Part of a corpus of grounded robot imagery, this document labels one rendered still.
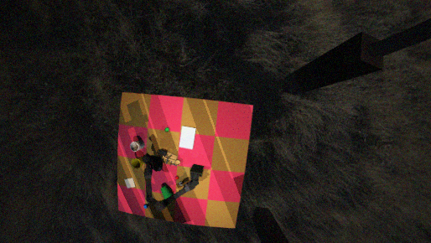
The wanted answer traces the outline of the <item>white mug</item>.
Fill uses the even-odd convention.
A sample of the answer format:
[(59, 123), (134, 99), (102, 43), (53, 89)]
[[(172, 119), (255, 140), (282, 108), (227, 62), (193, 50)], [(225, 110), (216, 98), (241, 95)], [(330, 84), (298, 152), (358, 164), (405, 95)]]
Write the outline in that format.
[(143, 141), (143, 140), (139, 140), (139, 141), (136, 141), (136, 142), (132, 142), (132, 143), (130, 144), (130, 148), (131, 148), (131, 150), (132, 150), (132, 151), (134, 151), (134, 152), (136, 152), (137, 150), (142, 149), (142, 148), (144, 148), (144, 147), (145, 147), (145, 143), (144, 143), (144, 141)]

